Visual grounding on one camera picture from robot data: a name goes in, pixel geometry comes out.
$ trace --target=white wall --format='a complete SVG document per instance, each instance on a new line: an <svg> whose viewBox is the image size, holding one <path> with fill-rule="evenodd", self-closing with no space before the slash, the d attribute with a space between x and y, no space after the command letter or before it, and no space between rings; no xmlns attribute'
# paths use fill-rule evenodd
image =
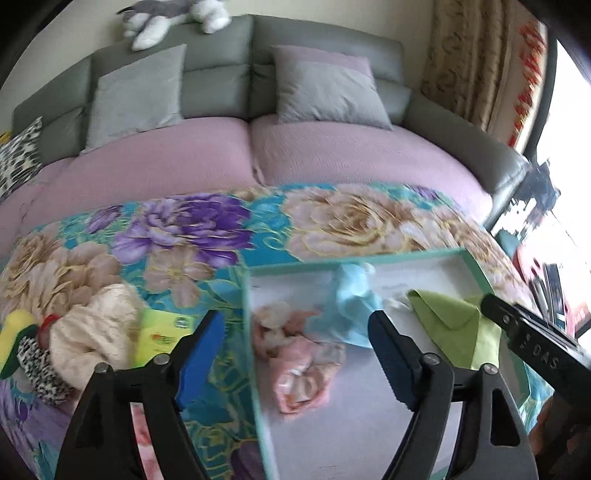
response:
<svg viewBox="0 0 591 480"><path fill-rule="evenodd" d="M115 12L134 0L73 0L29 45L0 90L0 132L14 108L60 72L120 40ZM405 76L417 87L427 58L433 0L229 0L232 15L315 20L395 38L405 48Z"/></svg>

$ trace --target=curtain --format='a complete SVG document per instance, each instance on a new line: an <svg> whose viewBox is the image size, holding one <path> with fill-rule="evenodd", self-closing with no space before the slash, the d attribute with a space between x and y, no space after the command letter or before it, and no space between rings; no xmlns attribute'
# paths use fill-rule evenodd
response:
<svg viewBox="0 0 591 480"><path fill-rule="evenodd" d="M487 131L511 56L513 0L434 0L421 93Z"/></svg>

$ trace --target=beige fabric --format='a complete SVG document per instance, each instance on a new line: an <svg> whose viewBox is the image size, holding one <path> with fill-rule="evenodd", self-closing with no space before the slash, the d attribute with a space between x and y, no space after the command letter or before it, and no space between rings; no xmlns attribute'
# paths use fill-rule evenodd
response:
<svg viewBox="0 0 591 480"><path fill-rule="evenodd" d="M421 92L487 131L511 54L513 0L435 0Z"/></svg>
<svg viewBox="0 0 591 480"><path fill-rule="evenodd" d="M51 363L60 376L84 390L95 365L131 367L145 304L125 283L102 288L87 307L75 305L50 330Z"/></svg>

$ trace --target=leopard print pillow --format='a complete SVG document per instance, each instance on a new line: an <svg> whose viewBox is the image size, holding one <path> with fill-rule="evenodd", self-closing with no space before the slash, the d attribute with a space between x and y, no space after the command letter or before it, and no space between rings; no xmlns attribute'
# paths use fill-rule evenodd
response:
<svg viewBox="0 0 591 480"><path fill-rule="evenodd" d="M38 142L41 117L0 147L0 203L43 167Z"/></svg>

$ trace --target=red decoration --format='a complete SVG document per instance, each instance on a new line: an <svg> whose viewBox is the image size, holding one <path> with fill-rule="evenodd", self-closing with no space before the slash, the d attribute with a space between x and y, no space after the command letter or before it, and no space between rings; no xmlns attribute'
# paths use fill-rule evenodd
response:
<svg viewBox="0 0 591 480"><path fill-rule="evenodd" d="M519 57L523 62L523 77L527 85L517 96L518 102L515 104L517 118L514 122L514 131L507 142L512 148L517 145L519 134L525 125L525 120L530 114L534 105L533 93L535 88L542 83L542 69L540 68L541 58L546 51L546 42L538 30L538 24L535 21L527 22L519 29L519 34L524 39L524 45L519 52Z"/></svg>

